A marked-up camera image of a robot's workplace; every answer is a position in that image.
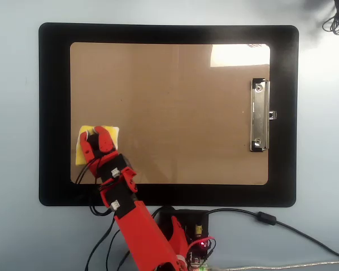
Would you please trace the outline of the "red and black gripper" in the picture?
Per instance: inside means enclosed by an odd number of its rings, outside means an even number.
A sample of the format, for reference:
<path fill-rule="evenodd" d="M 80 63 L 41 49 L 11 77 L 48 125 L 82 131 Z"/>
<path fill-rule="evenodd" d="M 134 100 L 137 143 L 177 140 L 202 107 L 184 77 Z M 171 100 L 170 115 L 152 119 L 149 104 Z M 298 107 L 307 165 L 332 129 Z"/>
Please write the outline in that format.
<path fill-rule="evenodd" d="M 90 171 L 95 178 L 100 178 L 102 183 L 105 183 L 107 180 L 114 178 L 112 173 L 114 169 L 117 169 L 119 172 L 126 167 L 133 169 L 129 160 L 123 154 L 119 154 L 111 160 L 104 161 L 104 154 L 115 151 L 115 145 L 109 131 L 104 127 L 95 126 L 94 131 L 98 135 L 98 147 L 95 149 L 94 153 L 88 142 L 88 131 L 80 134 L 79 153 L 81 156 L 79 162 L 89 163 L 95 158 L 95 162 L 88 166 L 88 171 Z"/>

